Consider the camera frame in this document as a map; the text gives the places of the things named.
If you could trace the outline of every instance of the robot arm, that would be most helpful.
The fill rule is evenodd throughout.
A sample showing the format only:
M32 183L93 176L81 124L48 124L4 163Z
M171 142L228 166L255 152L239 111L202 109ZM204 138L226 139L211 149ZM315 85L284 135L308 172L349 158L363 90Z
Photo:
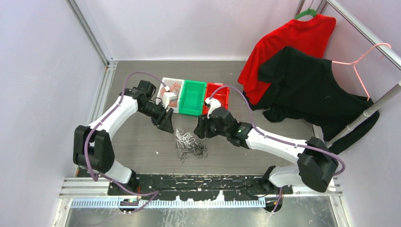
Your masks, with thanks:
M283 143L305 144L329 151L321 140L315 137L309 141L295 140L258 128L266 135L263 136L251 124L237 122L228 110L220 107L218 100L207 98L205 103L209 106L209 112L207 115L198 117L198 126L194 130L194 134L200 139L221 135L226 137L234 146L262 150L293 163L294 165L287 167L269 167L262 181L271 187L305 184L318 192L327 190L337 169L337 160L314 150Z
M88 126L78 126L74 133L74 163L87 168L84 155L85 140L89 132L101 122L89 141L88 154L92 169L125 184L128 188L135 189L136 173L115 160L111 140L121 125L136 112L149 116L158 129L169 133L174 132L171 122L173 110L166 110L166 107L169 101L176 99L176 95L165 92L162 98L164 105L156 104L151 100L155 90L156 87L153 84L141 80L138 87L126 88L124 94L120 94L123 96L121 103L120 96L99 119Z

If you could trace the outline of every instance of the pink hanger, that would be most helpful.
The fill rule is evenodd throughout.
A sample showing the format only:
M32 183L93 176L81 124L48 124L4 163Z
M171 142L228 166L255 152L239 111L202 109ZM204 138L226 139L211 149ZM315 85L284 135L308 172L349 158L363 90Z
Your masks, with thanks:
M359 62L362 58L364 58L371 50L373 50L375 47L380 46L380 45L386 45L386 46L388 46L388 47L391 48L390 44L388 44L388 43L379 43L379 44L376 44L376 45L372 46L366 53L364 53L360 58L358 58L358 60L356 60L356 61L354 61L354 62L345 63L345 62L339 62L339 61L332 61L333 63L337 63L337 64L354 65L354 70L355 70L355 72L356 72L356 74L357 74L357 76L358 76L359 82L361 83L361 85L362 85L362 87L363 87L363 89L364 89L364 91L365 91L365 93L366 93L366 95L367 95L367 100L368 100L368 101L369 101L369 99L370 99L370 95L369 95L369 93L367 92L366 87L365 87L364 83L362 82L361 77L359 76L359 73L358 73L358 71L357 71L356 65L357 65L358 62Z

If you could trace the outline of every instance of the clothing rack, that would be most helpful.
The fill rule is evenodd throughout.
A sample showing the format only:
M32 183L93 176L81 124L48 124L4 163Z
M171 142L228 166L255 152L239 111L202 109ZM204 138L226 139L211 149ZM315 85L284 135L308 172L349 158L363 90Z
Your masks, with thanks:
M304 6L305 0L300 0L296 8L295 15L299 14ZM336 0L321 0L317 7L317 13L322 14L326 9L327 5L333 7L343 18L345 18L357 31L360 32L371 44L376 45L383 43L372 31L370 31L364 24L356 19L350 12L348 12L342 5ZM380 45L376 47L388 60L390 60L399 70L401 70L401 58L392 49L387 46ZM401 80L391 88L385 95L383 95L377 102L371 107L366 109L356 120L347 125L339 134L333 139L326 143L327 147L333 145L334 142L338 141L342 137L352 132L358 125L368 119L374 112L379 110L385 103L395 97L401 92Z

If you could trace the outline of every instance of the red t-shirt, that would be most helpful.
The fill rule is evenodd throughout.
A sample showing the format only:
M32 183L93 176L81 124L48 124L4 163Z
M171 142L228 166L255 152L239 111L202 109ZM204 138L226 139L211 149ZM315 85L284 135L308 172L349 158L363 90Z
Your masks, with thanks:
M336 25L336 18L321 14L309 21L290 20L265 35L255 46L242 70L238 83L253 105L269 88L270 83L258 81L259 66L285 46L291 46L313 57L322 58L327 42Z

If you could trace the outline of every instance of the metal frame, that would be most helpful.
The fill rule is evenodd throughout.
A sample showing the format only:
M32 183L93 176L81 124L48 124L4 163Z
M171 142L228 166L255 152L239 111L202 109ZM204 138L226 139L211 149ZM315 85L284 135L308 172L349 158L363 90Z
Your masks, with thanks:
M296 12L300 11L304 6L304 0L300 0L297 6ZM345 18L357 31L360 32L363 37L365 37L371 44L383 43L372 31L370 31L364 24L362 24L358 19L356 19L348 10L346 10L342 5L340 5L336 0L321 0L319 2L317 11L322 13L325 7L329 4L332 6L343 18ZM391 61L399 70L401 70L401 57L397 55L388 46L380 45L376 47L388 60ZM339 134L337 134L333 139L326 143L327 147L330 147L333 143L341 139L342 137L348 135L352 132L358 125L368 119L374 112L376 112L380 107L382 107L389 100L394 98L397 94L401 92L401 80L391 88L385 95L383 95L377 102L375 102L370 108L366 109L354 122L347 125Z
M87 18L85 18L84 15L82 14L82 4L85 4L85 3L84 2L81 3L81 7L80 7L80 6L78 6L76 0L66 0L66 2L70 6L74 15L77 17L77 21L79 22L79 24L81 24L82 29L84 29L85 34L89 38L91 44L95 48L99 57L102 59L102 61L105 65L108 65L109 61L112 60L113 58L111 57L111 54L108 52L105 44L103 45L103 47L101 47L101 45L99 43L99 39L102 39L100 36L100 33L98 32L97 36L94 35L92 28L89 26Z
M77 20L82 25L86 34L88 35L92 45L98 52L99 56L102 58L102 61L108 65L103 78L102 83L99 87L99 91L97 94L97 100L93 107L93 113L90 116L90 120L93 121L102 115L103 109L105 107L107 94L109 92L113 76L115 73L115 69L117 66L117 62L110 61L105 56L104 51L102 50L99 42L95 38L93 31L91 30L87 20L82 15L81 10L79 9L75 0L66 0L71 7L72 11L77 17ZM300 0L296 9L296 13L301 12L302 7L305 3L305 0ZM357 31L359 31L367 40L369 40L372 44L382 43L382 41L373 34L366 26L364 26L359 20L357 20L352 14L350 14L345 8L343 8L337 1L335 0L321 0L317 7L318 13L323 13L326 9L327 5L332 6L342 17L344 17ZM398 69L401 70L401 58L394 53L390 48L386 46L378 46L377 49L388 58ZM329 145L335 142L337 139L344 136L344 133L349 133L349 129L353 129L361 124L365 119L369 117L370 113L374 113L377 109L379 109L382 105L384 105L388 100L392 99L401 91L401 81L396 84L389 92L387 92L383 97L381 97L373 106L367 109L363 115L358 117L352 124L347 126L344 129L345 132L340 133L333 139L329 141ZM305 196L330 196L331 203L333 206L333 210L335 213L335 217L339 226L352 226L349 223L349 219L347 217L347 207L342 200L342 192L339 184L337 183L337 178L334 178L336 191L332 193L318 193L314 192L311 189L305 186L294 186L294 194L286 195L292 197L305 197ZM79 201L92 201L93 203L88 203L89 205L97 206L101 205L104 207L103 201L114 201L121 200L118 196L107 196L109 183L106 179L100 178L98 182L93 182L91 178L65 178L65 182L63 184L63 188L61 190L58 202L58 211L55 217L54 227L63 227L66 224L67 216L69 210L72 205L84 204L84 203L73 203L74 200ZM266 198L275 197L275 195L268 195ZM136 198L136 196L125 196L124 198Z

